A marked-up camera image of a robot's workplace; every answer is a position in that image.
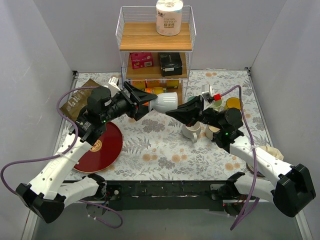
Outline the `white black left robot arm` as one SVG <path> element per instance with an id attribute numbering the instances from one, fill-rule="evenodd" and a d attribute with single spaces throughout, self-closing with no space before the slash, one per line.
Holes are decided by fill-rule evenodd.
<path id="1" fill-rule="evenodd" d="M 145 104 L 156 98 L 157 95 L 139 90 L 127 82 L 114 95 L 108 87 L 94 88 L 57 151 L 57 157 L 49 161 L 29 183 L 19 184 L 16 194 L 48 224 L 55 221 L 65 207 L 79 200 L 87 197 L 103 199 L 107 193 L 107 184 L 103 177 L 95 173 L 68 186 L 61 185 L 80 158 L 107 130 L 108 122 L 122 115 L 137 121 L 149 112 Z"/>

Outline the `sage green mug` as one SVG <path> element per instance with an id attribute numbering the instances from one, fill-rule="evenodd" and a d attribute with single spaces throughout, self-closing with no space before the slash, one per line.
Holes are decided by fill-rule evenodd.
<path id="1" fill-rule="evenodd" d="M 219 99 L 219 100 L 215 100 L 210 106 L 209 108 L 215 110 L 215 111 L 218 111 L 220 112 L 221 111 L 221 108 L 222 108 L 222 105 L 223 105 L 223 100 L 222 99 Z"/>

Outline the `cream mug black rim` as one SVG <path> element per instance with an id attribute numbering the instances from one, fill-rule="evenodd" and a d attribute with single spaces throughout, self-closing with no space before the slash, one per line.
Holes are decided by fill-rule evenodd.
<path id="1" fill-rule="evenodd" d="M 214 138 L 214 134 L 217 133 L 220 129 L 211 125 L 207 125 L 205 129 L 205 135 L 211 141 Z"/>

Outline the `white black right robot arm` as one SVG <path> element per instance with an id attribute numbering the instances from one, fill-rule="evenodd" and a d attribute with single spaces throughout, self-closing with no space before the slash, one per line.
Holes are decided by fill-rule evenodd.
<path id="1" fill-rule="evenodd" d="M 266 180 L 256 180 L 256 189 L 250 193 L 252 179 L 243 172 L 237 172 L 215 191 L 217 195 L 232 199 L 241 195 L 264 199 L 291 218 L 316 197 L 310 171 L 306 166 L 291 165 L 250 143 L 249 138 L 239 130 L 243 126 L 239 109 L 216 111 L 210 107 L 205 108 L 203 97 L 196 96 L 165 114 L 188 127 L 201 122 L 218 128 L 219 131 L 212 137 L 217 146 L 248 165 L 256 166 L 258 172 L 266 177 Z"/>

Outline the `teal green mug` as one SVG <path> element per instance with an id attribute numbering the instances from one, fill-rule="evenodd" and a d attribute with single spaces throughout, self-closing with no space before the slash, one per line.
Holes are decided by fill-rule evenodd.
<path id="1" fill-rule="evenodd" d="M 187 103 L 188 104 L 194 104 L 197 100 L 198 100 L 197 96 L 192 96 L 192 97 L 188 98 Z"/>

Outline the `white mug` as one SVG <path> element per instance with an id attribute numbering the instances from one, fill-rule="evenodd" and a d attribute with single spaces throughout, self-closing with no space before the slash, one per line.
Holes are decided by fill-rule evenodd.
<path id="1" fill-rule="evenodd" d="M 196 143 L 201 133 L 201 123 L 196 122 L 193 126 L 183 125 L 182 133 L 186 138 L 190 139 L 193 143 Z"/>

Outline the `grey mug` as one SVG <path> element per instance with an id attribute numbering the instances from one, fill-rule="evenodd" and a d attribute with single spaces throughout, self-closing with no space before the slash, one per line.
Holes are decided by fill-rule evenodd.
<path id="1" fill-rule="evenodd" d="M 165 114 L 168 111 L 176 110 L 178 108 L 178 94 L 176 92 L 164 92 L 157 95 L 148 104 L 148 110 L 152 110 Z"/>

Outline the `yellow black mug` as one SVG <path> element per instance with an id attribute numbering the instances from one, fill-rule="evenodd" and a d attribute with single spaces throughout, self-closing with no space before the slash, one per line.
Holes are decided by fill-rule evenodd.
<path id="1" fill-rule="evenodd" d="M 230 97 L 226 100 L 224 110 L 230 109 L 230 108 L 236 108 L 238 110 L 242 109 L 242 102 L 237 97 Z"/>

